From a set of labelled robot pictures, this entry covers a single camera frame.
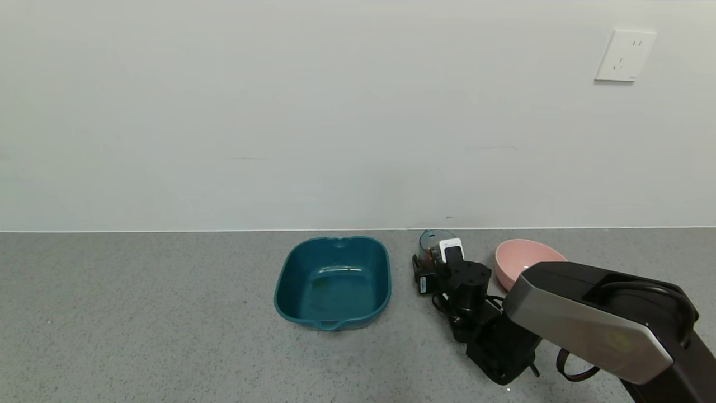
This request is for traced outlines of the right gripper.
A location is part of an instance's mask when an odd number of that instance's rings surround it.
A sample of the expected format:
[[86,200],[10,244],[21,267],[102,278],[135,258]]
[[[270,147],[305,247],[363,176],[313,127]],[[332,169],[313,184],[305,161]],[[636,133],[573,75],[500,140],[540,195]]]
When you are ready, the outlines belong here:
[[412,270],[420,295],[430,295],[440,290],[440,276],[434,270],[422,269],[417,254],[412,255]]

